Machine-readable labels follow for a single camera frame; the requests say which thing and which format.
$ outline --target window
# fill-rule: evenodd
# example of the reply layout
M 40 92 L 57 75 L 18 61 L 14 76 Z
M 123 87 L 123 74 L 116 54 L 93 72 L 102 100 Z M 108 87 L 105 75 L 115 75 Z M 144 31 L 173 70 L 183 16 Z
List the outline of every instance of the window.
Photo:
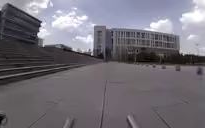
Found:
M 130 32 L 126 32 L 126 37 L 130 37 Z
M 146 43 L 145 40 L 142 40 L 142 45 L 143 45 L 143 46 L 145 45 L 145 43 Z
M 158 40 L 158 35 L 157 34 L 155 35 L 155 40 Z
M 146 42 L 147 42 L 147 43 L 146 43 L 146 44 L 147 44 L 147 46 L 150 46 L 150 41 L 149 41 L 149 40 L 147 40 Z
M 155 41 L 155 47 L 158 47 L 158 41 Z
M 142 38 L 145 38 L 145 33 L 142 33 Z
M 140 38 L 140 32 L 137 32 L 137 38 Z

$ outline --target white cloud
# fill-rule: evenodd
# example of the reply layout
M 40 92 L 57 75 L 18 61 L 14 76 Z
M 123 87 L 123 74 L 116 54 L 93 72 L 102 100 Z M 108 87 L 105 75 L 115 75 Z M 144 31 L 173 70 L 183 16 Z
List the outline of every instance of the white cloud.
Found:
M 50 0 L 33 0 L 26 5 L 25 9 L 29 13 L 36 15 L 41 10 L 48 8 L 48 6 L 53 6 L 53 3 Z
M 86 15 L 78 15 L 75 9 L 72 9 L 67 14 L 54 15 L 54 21 L 52 22 L 52 27 L 64 30 L 67 28 L 78 28 L 80 25 L 88 19 Z
M 55 13 L 62 14 L 63 12 L 61 10 L 57 10 Z
M 82 37 L 82 36 L 76 36 L 75 40 L 79 40 L 82 41 L 84 43 L 92 43 L 93 42 L 93 36 L 92 35 L 87 35 L 86 37 Z
M 38 37 L 40 37 L 40 38 L 45 38 L 46 36 L 48 36 L 48 35 L 50 35 L 50 34 L 51 34 L 51 33 L 48 32 L 47 29 L 41 28 L 41 29 L 40 29 L 40 32 L 38 33 Z
M 37 34 L 39 38 L 45 38 L 46 36 L 51 35 L 51 33 L 45 28 L 46 25 L 46 22 L 41 23 L 40 32 Z
M 78 8 L 77 8 L 77 7 L 73 7 L 72 9 L 73 9 L 73 10 L 78 10 Z
M 46 26 L 46 22 L 41 23 L 41 27 L 44 27 L 44 26 Z
M 180 21 L 183 23 L 183 29 L 189 25 L 197 24 L 198 26 L 205 25 L 205 10 L 195 9 L 192 12 L 182 14 Z
M 50 7 L 54 7 L 54 4 L 53 4 L 52 1 L 49 2 L 49 6 L 50 6 Z
M 88 16 L 86 16 L 86 15 L 83 15 L 83 16 L 77 16 L 77 19 L 78 20 L 87 20 L 88 19 Z
M 188 41 L 198 41 L 199 37 L 197 35 L 189 35 L 187 40 Z
M 157 22 L 152 22 L 150 28 L 145 28 L 145 30 L 172 33 L 173 24 L 169 19 L 159 20 Z
M 182 23 L 183 34 L 183 45 L 187 44 L 185 50 L 191 50 L 194 48 L 194 43 L 200 44 L 202 49 L 205 49 L 205 0 L 191 0 L 194 4 L 191 11 L 182 14 L 179 19 Z

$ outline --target paved ground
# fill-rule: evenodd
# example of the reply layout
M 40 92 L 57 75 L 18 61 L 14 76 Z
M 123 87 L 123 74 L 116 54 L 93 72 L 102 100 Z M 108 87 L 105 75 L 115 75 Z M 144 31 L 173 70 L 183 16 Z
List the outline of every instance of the paved ground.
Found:
M 103 63 L 0 86 L 0 110 L 8 128 L 127 128 L 131 113 L 140 128 L 205 128 L 205 75 Z

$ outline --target office building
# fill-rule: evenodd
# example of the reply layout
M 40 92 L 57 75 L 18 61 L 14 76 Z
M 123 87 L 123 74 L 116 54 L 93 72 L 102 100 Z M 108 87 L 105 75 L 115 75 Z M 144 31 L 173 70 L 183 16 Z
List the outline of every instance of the office building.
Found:
M 128 56 L 141 52 L 154 52 L 159 56 L 178 54 L 179 36 L 161 32 L 94 27 L 94 56 L 103 54 L 113 60 L 126 61 Z
M 0 39 L 38 44 L 41 21 L 18 9 L 5 4 L 0 14 Z

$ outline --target sky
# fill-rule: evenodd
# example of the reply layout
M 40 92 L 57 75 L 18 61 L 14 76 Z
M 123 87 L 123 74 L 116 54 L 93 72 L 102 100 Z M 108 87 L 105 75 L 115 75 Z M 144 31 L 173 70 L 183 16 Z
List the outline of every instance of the sky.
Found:
M 93 26 L 180 36 L 180 52 L 205 55 L 205 0 L 0 0 L 42 21 L 44 44 L 93 48 Z

